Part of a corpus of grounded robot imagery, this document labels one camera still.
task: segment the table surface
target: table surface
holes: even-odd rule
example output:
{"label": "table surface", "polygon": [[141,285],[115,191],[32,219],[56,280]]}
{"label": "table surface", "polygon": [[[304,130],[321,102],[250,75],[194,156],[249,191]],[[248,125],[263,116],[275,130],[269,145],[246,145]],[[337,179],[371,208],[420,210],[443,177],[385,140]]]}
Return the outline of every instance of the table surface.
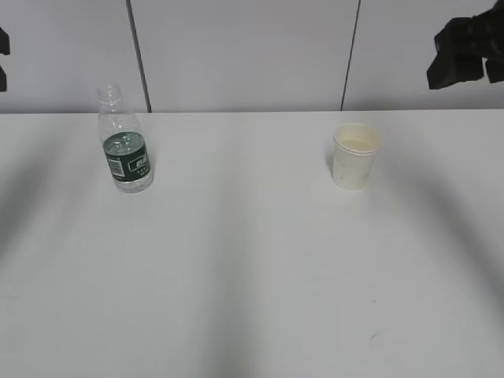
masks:
{"label": "table surface", "polygon": [[125,195],[96,115],[0,116],[0,376],[502,377],[504,111],[139,118]]}

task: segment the white paper cup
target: white paper cup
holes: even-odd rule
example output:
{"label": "white paper cup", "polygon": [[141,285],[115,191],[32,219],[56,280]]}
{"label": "white paper cup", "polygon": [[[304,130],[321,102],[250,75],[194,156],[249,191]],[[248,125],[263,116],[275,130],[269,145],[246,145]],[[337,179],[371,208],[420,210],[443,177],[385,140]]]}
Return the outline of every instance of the white paper cup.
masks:
{"label": "white paper cup", "polygon": [[354,191],[364,187],[381,146],[379,133],[366,124],[345,124],[334,134],[332,179]]}

